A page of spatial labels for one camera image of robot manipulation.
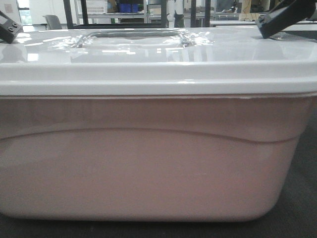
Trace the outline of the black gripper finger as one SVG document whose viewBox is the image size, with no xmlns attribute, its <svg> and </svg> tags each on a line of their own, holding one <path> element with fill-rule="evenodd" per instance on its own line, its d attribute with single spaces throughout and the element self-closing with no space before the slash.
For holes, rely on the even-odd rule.
<svg viewBox="0 0 317 238">
<path fill-rule="evenodd" d="M 22 26 L 1 11 L 0 39 L 11 44 L 20 32 L 22 32 Z"/>
<path fill-rule="evenodd" d="M 263 16 L 255 20 L 262 37 L 267 39 L 303 19 L 316 10 L 316 0 L 283 0 Z"/>
</svg>

